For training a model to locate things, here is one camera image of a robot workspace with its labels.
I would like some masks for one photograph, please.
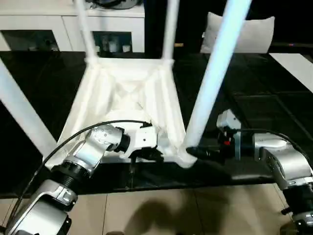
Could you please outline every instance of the wire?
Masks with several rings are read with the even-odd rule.
[[[310,167],[312,168],[310,162],[311,160],[309,159],[307,153],[300,147],[300,145],[298,145],[295,141],[293,141],[292,139],[290,139],[288,136],[286,136],[285,134],[276,132],[276,131],[272,131],[272,130],[268,130],[268,129],[259,129],[259,128],[247,128],[247,129],[231,129],[231,131],[236,131],[236,132],[252,132],[252,133],[271,133],[274,134],[276,136],[280,136],[281,138],[287,140],[289,143],[291,143],[293,145],[293,147],[298,150],[308,161]]]
[[[49,159],[57,152],[59,151],[64,145],[66,145],[68,142],[70,142],[72,139],[74,139],[75,137],[77,137],[78,135],[80,135],[81,133],[88,131],[94,127],[97,126],[102,126],[102,125],[107,125],[107,124],[111,124],[111,123],[120,123],[120,122],[134,122],[134,123],[141,123],[141,124],[146,124],[147,122],[145,121],[137,121],[137,120],[115,120],[115,121],[103,121],[91,126],[88,126],[78,132],[76,132],[74,135],[72,135],[71,137],[69,137],[68,139],[66,139],[64,142],[62,142],[59,146],[57,146],[44,160],[43,163],[38,167],[38,169],[35,171],[35,173],[33,174],[32,178],[29,180],[29,182],[27,183],[26,187],[24,188],[24,190],[22,191],[21,195],[19,196],[18,200],[16,201],[14,208],[11,211],[8,223],[9,224],[13,217],[16,215],[16,211],[18,210],[21,201],[25,195],[25,193],[28,191],[29,187],[31,186],[31,184],[33,183],[35,177],[38,175],[38,173],[43,169],[43,167],[45,166],[45,164],[49,161]]]

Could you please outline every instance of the cushion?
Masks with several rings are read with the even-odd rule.
[[[207,16],[207,27],[201,53],[211,53],[222,17],[211,12]],[[235,47],[237,53],[267,53],[274,34],[275,17],[265,20],[245,21]]]

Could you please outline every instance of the glass cabinet door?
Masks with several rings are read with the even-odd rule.
[[[97,52],[132,52],[131,32],[93,31]]]
[[[13,51],[59,51],[52,30],[1,30]]]

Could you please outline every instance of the floor tile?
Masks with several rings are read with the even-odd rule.
[[[5,219],[4,219],[3,222],[2,222],[2,225],[3,225],[3,226],[6,226],[6,225],[7,225],[7,222],[8,222],[8,220],[9,220],[11,211],[13,210],[13,207],[14,207],[16,201],[17,201],[16,198],[15,198],[15,199],[10,199],[10,200],[12,201],[12,203],[11,203],[9,209],[8,209],[8,213],[7,213],[6,217],[5,217]],[[26,203],[28,202],[28,200],[29,200],[29,199],[23,199],[22,202],[21,202],[21,204],[20,204],[20,206],[19,206],[19,209],[21,209],[21,207],[23,207],[24,205],[26,205]]]
[[[290,222],[274,185],[195,190],[206,235],[276,235]]]
[[[194,193],[176,189],[108,194],[103,235],[112,232],[200,235]]]
[[[285,199],[285,196],[283,194],[283,192],[280,190],[280,188],[278,187],[277,184],[274,184],[274,187],[275,187],[275,190],[277,191],[278,193],[278,196],[280,198],[280,200],[282,201],[282,203],[284,204],[285,207],[288,207],[288,204],[286,202],[286,199]]]
[[[5,218],[8,216],[8,211],[13,202],[13,199],[1,199],[0,200],[0,224],[3,225]]]
[[[73,210],[68,214],[72,220],[69,235],[102,235],[107,195],[78,196]]]

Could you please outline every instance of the black glossy table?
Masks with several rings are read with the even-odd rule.
[[[116,54],[112,57],[144,58],[144,54]],[[69,114],[85,70],[80,52],[0,52],[12,73],[47,128],[58,139]],[[173,67],[175,83],[185,127],[188,124],[208,55],[179,56]],[[201,143],[217,146],[216,118],[231,108],[246,127],[267,128],[282,132],[298,142],[313,156],[313,111],[307,104],[313,94],[269,55],[236,54],[226,73]],[[15,197],[40,164],[41,155],[15,123],[3,105],[1,146],[4,173],[0,197]],[[137,164],[129,174],[129,164],[103,164],[82,193],[104,193],[164,188],[271,183],[267,168],[252,158],[242,162],[229,160],[223,171],[205,163],[182,169],[174,163]],[[49,177],[45,169],[34,187]]]

